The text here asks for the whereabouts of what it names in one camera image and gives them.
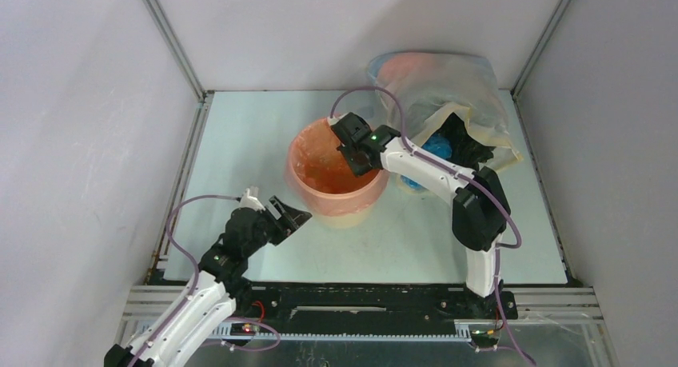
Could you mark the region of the large translucent storage bag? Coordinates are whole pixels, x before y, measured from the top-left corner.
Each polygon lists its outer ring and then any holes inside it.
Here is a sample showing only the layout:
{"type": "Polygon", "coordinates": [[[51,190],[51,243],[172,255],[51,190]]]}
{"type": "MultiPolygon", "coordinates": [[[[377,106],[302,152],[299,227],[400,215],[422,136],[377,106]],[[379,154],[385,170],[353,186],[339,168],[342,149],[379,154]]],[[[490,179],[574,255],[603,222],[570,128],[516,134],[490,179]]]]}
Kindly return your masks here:
{"type": "Polygon", "coordinates": [[[386,123],[420,146],[457,114],[469,135],[493,148],[481,167],[496,172],[521,162],[509,134],[508,114],[487,58],[465,54],[400,52],[382,54],[368,65],[372,85],[386,109],[386,123]]]}

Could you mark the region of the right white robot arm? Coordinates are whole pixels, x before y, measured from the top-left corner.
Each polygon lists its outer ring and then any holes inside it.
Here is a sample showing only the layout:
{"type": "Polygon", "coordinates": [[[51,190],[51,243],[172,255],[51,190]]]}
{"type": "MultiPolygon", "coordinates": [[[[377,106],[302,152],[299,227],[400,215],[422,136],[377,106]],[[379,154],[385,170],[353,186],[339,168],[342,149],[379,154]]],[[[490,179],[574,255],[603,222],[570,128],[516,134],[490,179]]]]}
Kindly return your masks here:
{"type": "Polygon", "coordinates": [[[488,316],[497,307],[497,247],[510,217],[497,173],[437,159],[394,128],[372,129],[354,113],[329,118],[328,123],[354,176],[372,170],[401,175],[449,204],[453,236],[465,248],[465,307],[474,317],[488,316]]]}

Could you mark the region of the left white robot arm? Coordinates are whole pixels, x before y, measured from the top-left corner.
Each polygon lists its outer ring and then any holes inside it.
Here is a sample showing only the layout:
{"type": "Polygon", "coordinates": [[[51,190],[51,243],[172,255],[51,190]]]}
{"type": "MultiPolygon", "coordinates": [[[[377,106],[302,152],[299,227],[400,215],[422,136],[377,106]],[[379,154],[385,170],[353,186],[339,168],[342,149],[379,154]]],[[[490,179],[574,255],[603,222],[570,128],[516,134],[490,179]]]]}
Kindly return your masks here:
{"type": "Polygon", "coordinates": [[[267,245],[279,245],[312,214],[272,196],[267,208],[247,189],[224,231],[202,255],[190,258],[193,276],[169,308],[126,345],[115,344],[106,366],[183,366],[224,321],[243,316],[253,305],[252,282],[245,277],[249,258],[267,245]]]}

